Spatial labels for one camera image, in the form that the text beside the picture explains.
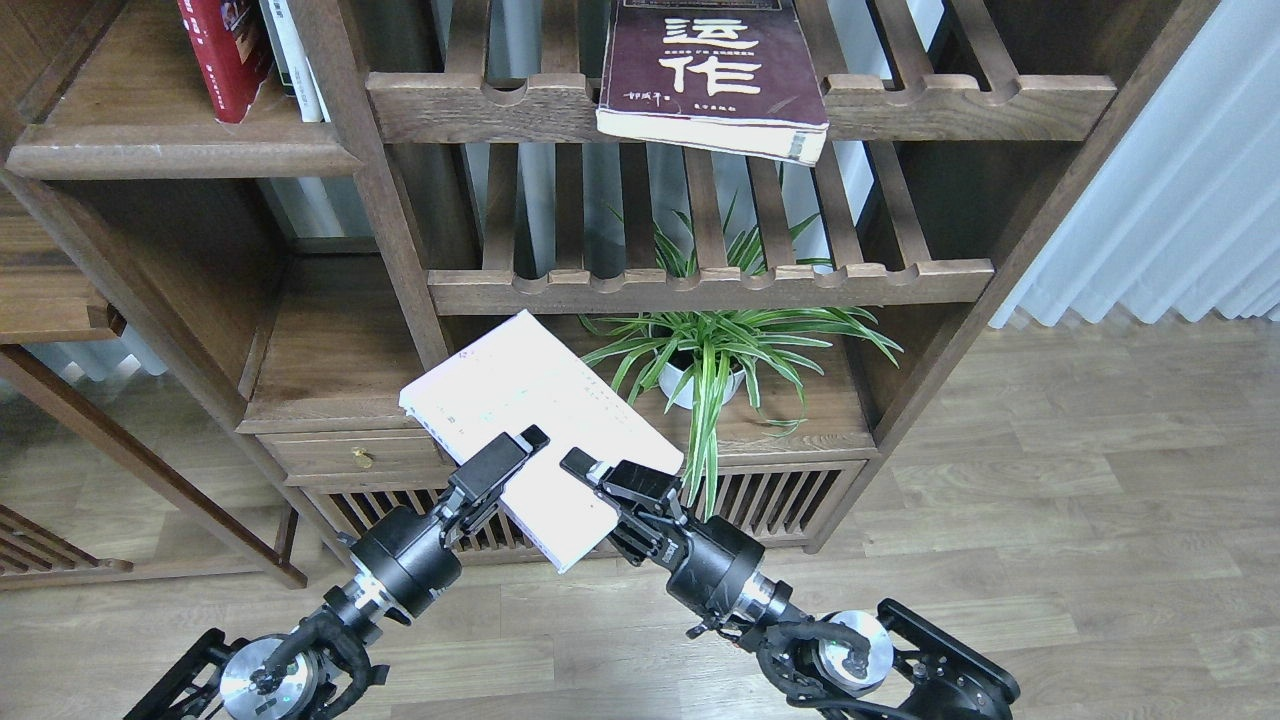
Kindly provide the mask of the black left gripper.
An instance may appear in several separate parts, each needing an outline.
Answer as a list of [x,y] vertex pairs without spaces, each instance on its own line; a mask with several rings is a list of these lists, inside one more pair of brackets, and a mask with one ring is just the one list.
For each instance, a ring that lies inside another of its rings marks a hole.
[[420,618],[462,571],[451,546],[490,518],[506,482],[549,442],[538,425],[500,433],[451,475],[448,497],[430,512],[392,509],[352,544],[349,605],[372,623],[387,616],[408,626]]

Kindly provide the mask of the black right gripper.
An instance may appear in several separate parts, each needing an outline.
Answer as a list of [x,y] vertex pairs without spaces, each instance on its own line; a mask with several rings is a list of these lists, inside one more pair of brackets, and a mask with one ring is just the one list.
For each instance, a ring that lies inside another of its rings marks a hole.
[[667,592],[700,618],[690,635],[728,626],[745,634],[797,623],[791,587],[760,570],[760,542],[713,516],[700,520],[680,502],[682,479],[631,461],[612,466],[579,447],[559,468],[620,511],[608,539],[631,565],[652,561],[669,573]]

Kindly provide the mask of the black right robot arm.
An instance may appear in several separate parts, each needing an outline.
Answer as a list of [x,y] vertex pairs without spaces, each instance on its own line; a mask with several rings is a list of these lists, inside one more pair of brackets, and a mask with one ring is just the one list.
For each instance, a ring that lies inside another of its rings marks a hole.
[[1015,678],[899,601],[873,614],[801,610],[762,571],[760,542],[680,502],[677,475],[580,448],[561,466],[620,512],[609,541],[630,564],[669,573],[668,594],[699,619],[687,635],[714,632],[754,655],[791,706],[826,719],[1011,717]]

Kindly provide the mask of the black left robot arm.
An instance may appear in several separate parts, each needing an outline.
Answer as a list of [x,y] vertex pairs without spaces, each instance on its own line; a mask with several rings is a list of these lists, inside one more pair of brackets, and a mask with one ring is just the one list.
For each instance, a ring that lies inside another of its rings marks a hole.
[[206,632],[129,717],[207,719],[219,710],[233,719],[338,717],[387,682],[388,666],[367,652],[379,620],[411,624],[457,580],[453,543],[495,512],[507,480],[548,441],[538,427],[497,436],[451,475],[430,511],[393,509],[351,539],[353,579],[330,588],[292,632],[233,642]]

